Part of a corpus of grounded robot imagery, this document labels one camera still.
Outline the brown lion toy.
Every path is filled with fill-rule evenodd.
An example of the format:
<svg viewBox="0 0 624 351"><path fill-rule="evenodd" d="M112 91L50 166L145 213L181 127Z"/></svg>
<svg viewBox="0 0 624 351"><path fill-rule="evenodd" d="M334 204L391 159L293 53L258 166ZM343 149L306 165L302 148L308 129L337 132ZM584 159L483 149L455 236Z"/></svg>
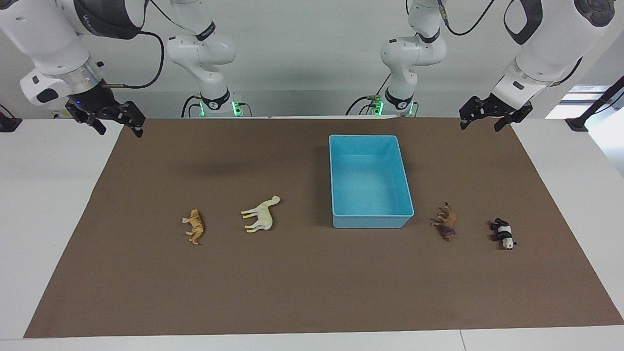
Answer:
<svg viewBox="0 0 624 351"><path fill-rule="evenodd" d="M457 214L451 208L448 202L443 207L439 207L436 217L431 220L430 225L437 227L439 234L446 241L453 241L457 237L455 224L457 223Z"/></svg>

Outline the black white panda toy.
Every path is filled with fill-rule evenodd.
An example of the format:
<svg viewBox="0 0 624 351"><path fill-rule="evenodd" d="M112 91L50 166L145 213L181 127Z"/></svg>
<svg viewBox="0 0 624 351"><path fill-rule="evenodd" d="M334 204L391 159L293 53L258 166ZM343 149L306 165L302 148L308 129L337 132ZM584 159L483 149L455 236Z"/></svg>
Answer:
<svg viewBox="0 0 624 351"><path fill-rule="evenodd" d="M490 222L490 230L493 231L497 241L502 245L505 250L513 250L516 242L513 240L512 228L508 222L501 218L495 218L493 222Z"/></svg>

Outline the orange tiger toy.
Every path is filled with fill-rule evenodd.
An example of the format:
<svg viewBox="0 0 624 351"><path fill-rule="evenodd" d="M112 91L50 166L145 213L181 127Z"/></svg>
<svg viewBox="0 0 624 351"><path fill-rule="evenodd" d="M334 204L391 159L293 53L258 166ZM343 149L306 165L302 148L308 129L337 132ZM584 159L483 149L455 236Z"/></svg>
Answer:
<svg viewBox="0 0 624 351"><path fill-rule="evenodd" d="M194 245L200 245L197 240L203 236L205 232L204 224L201 220L201 215L198 209L192 209L189 217L181 218L182 224L190 224L190 231L186 231L185 234L189 237L189 242Z"/></svg>

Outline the cream camel toy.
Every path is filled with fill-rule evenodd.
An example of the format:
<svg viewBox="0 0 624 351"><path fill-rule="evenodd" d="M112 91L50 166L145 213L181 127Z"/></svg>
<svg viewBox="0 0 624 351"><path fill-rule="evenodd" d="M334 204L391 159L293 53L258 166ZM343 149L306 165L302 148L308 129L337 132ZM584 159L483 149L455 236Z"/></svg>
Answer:
<svg viewBox="0 0 624 351"><path fill-rule="evenodd" d="M270 213L270 207L280 202L281 198L277 195L272 196L269 200L261 202L253 209L241 211L242 218L256 217L257 220L252 225L245 225L247 233L256 233L258 230L269 230L273 225L273 218Z"/></svg>

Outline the light blue storage box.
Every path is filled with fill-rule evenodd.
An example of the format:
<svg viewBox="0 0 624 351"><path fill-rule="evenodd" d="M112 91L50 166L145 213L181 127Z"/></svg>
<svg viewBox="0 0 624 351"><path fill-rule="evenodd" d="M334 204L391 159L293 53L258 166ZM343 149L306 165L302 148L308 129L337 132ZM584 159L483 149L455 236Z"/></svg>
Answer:
<svg viewBox="0 0 624 351"><path fill-rule="evenodd" d="M329 136L332 226L401 229L414 216L397 136Z"/></svg>

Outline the bright window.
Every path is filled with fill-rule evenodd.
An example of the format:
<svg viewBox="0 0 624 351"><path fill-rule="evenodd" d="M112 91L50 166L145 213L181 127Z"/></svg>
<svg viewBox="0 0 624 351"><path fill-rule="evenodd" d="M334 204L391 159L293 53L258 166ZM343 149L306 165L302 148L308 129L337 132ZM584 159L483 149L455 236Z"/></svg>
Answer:
<svg viewBox="0 0 624 351"><path fill-rule="evenodd" d="M580 117L586 109L604 95L610 86L576 85L555 106L546 119L565 119Z"/></svg>

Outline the brown table mat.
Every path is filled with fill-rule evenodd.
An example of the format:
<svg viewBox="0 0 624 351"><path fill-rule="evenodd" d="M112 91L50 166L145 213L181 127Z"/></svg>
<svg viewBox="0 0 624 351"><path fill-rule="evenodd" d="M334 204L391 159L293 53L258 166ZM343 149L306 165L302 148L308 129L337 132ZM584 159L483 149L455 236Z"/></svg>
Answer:
<svg viewBox="0 0 624 351"><path fill-rule="evenodd" d="M332 226L329 136L397 136L414 216ZM241 211L277 195L269 230ZM430 225L457 214L446 242ZM194 245L181 218L198 209ZM501 218L513 250L490 230ZM123 129L27 338L624 324L511 128L452 118Z"/></svg>

